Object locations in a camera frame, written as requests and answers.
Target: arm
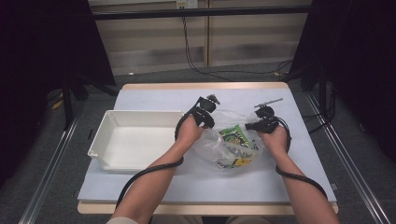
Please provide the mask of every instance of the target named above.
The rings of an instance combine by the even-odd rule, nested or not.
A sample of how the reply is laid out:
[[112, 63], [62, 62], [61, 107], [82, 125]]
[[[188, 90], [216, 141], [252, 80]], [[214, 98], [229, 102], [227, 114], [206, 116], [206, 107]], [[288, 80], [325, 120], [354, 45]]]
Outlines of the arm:
[[[280, 170], [304, 175], [286, 152], [286, 131], [278, 126], [273, 133], [259, 137], [270, 150]], [[340, 223], [327, 199], [314, 186], [303, 181], [283, 177], [291, 206], [299, 223]]]
[[[203, 130], [197, 127], [193, 116], [189, 116], [181, 125], [176, 142], [149, 167], [179, 161], [199, 139]], [[163, 200], [175, 170], [176, 168], [160, 170], [136, 179], [112, 217], [129, 217], [137, 223], [148, 223]]]

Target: table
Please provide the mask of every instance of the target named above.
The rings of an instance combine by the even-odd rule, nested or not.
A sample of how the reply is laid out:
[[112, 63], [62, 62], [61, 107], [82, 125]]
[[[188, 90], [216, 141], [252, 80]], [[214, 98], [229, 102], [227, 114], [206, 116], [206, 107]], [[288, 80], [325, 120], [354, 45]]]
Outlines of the table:
[[[171, 90], [192, 90], [192, 91], [205, 91], [205, 90], [283, 90], [288, 91], [289, 87], [285, 83], [258, 83], [258, 82], [235, 82], [235, 83], [166, 83], [166, 84], [128, 84], [122, 88], [123, 91], [171, 91]], [[124, 100], [118, 99], [115, 108], [126, 108]], [[285, 109], [284, 112], [280, 112], [280, 117], [283, 118], [282, 113], [287, 113]], [[292, 117], [296, 118], [297, 121], [302, 121], [300, 114], [292, 113]], [[292, 126], [295, 124], [294, 119], [288, 120], [290, 122], [290, 130], [292, 136], [296, 136], [299, 139], [298, 133], [293, 133]], [[309, 138], [309, 135], [301, 132], [302, 138]], [[295, 161], [303, 172], [309, 172], [302, 167], [303, 164], [299, 164], [299, 161]], [[329, 186], [322, 186], [329, 191]], [[332, 191], [330, 190], [330, 198], [333, 197]], [[335, 197], [332, 198], [332, 207], [338, 212], [338, 206]], [[115, 203], [103, 203], [103, 202], [79, 202], [78, 211], [82, 214], [111, 214], [114, 212]], [[283, 201], [279, 203], [162, 203], [154, 212], [155, 215], [204, 215], [204, 216], [241, 216], [241, 215], [260, 215], [260, 216], [273, 216], [273, 215], [293, 215], [293, 211], [289, 203]]]

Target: hand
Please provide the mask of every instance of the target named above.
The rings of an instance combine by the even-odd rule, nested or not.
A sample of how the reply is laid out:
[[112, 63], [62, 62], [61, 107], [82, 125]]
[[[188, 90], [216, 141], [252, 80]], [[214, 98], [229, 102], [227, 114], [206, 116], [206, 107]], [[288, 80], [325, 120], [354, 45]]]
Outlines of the hand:
[[272, 133], [257, 132], [271, 154], [287, 154], [287, 135], [285, 128], [277, 126]]
[[189, 115], [181, 124], [178, 131], [177, 142], [191, 147], [201, 137], [204, 128], [198, 127], [193, 115]]

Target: person's right hand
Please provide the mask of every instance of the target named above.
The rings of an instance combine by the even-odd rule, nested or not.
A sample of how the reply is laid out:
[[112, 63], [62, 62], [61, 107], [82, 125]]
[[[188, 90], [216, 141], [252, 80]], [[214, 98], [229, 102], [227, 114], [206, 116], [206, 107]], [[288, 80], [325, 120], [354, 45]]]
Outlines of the person's right hand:
[[257, 131], [257, 134], [268, 147], [273, 156], [277, 154], [287, 154], [287, 135], [285, 128], [277, 126], [272, 133]]

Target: gray carpet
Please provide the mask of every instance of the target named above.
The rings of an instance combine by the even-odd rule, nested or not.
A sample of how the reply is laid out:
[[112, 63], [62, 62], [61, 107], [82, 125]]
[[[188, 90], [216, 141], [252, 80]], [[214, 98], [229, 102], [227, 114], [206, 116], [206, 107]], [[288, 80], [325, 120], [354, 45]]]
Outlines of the gray carpet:
[[[277, 63], [249, 64], [212, 68], [212, 70], [248, 70], [271, 71], [277, 69]], [[217, 76], [232, 81], [277, 81], [273, 74], [224, 73]], [[164, 82], [211, 82], [224, 81], [218, 77], [197, 74], [190, 69], [157, 72], [133, 76], [117, 76], [117, 89], [126, 83], [164, 83]], [[297, 106], [302, 115], [314, 112], [308, 103], [305, 92], [300, 88], [300, 80], [289, 83]], [[87, 87], [90, 97], [85, 103], [74, 101], [74, 108], [83, 104], [83, 111], [78, 120], [77, 128], [71, 139], [51, 188], [44, 201], [35, 223], [106, 223], [109, 215], [87, 216], [77, 211], [77, 195], [82, 185], [90, 158], [87, 151], [92, 137], [106, 110], [112, 109], [116, 97], [109, 96], [92, 87]], [[382, 204], [391, 221], [396, 221], [396, 165], [378, 148], [376, 141], [369, 133], [362, 133], [359, 121], [338, 97], [336, 100], [335, 117], [332, 120], [334, 129], [339, 134], [348, 152], [369, 184], [372, 191]], [[316, 119], [310, 119], [307, 130], [318, 126]], [[43, 116], [36, 133], [35, 143], [19, 167], [0, 191], [0, 223], [17, 223], [26, 208], [32, 194], [45, 172], [53, 150], [56, 148], [64, 127], [62, 108], [48, 110]], [[334, 191], [338, 200], [338, 216], [343, 223], [375, 223], [364, 201], [356, 191], [345, 171], [344, 165], [334, 153], [334, 149], [325, 132], [318, 130], [311, 134], [312, 141], [318, 151], [320, 160], [331, 183], [338, 189]], [[275, 223], [296, 223], [294, 217], [269, 217]]]

